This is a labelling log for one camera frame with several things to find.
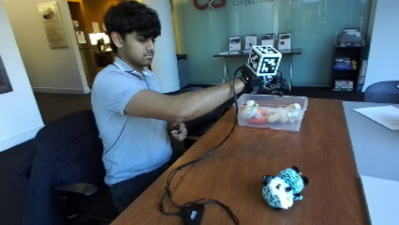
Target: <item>man's ear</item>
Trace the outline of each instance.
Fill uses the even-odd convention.
[[[112,39],[114,46],[117,48],[122,48],[124,39],[122,39],[121,35],[118,33],[116,33],[114,31],[110,32],[110,39]]]

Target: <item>plush toy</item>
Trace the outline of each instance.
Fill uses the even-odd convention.
[[[285,108],[261,108],[254,100],[246,101],[239,109],[239,116],[250,124],[294,123],[299,121],[301,105],[290,104]]]
[[[275,210],[289,209],[295,201],[301,201],[305,186],[310,183],[295,166],[285,169],[277,176],[263,176],[262,194],[265,201]]]
[[[294,123],[299,120],[299,112],[291,110],[301,110],[301,105],[298,103],[290,104],[286,108],[278,107],[269,110],[269,122],[279,123]]]
[[[243,119],[250,119],[258,112],[258,103],[254,100],[247,100],[239,110],[239,115]]]

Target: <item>black shelf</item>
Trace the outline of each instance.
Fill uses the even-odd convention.
[[[333,46],[330,88],[355,92],[362,63],[363,46]]]

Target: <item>framed picture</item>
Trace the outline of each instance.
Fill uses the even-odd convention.
[[[290,33],[278,35],[278,50],[290,49]]]
[[[12,91],[12,87],[11,87],[9,76],[8,76],[8,72],[5,71],[5,67],[0,55],[0,94],[8,93],[11,91]]]
[[[258,44],[258,36],[257,35],[246,36],[246,50],[250,50],[251,46],[257,44]]]
[[[41,22],[45,28],[49,47],[52,49],[67,48],[68,40],[61,21],[59,4],[56,1],[37,4]]]
[[[230,52],[241,51],[241,37],[239,36],[229,37],[229,51]]]
[[[261,45],[270,45],[274,47],[274,34],[265,34],[261,36]]]

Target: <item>white pillar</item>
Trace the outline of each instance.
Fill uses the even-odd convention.
[[[161,92],[172,92],[180,89],[178,69],[174,49],[174,34],[169,0],[142,0],[142,3],[153,8],[161,21],[161,36],[154,43],[154,57],[152,71],[160,82]]]

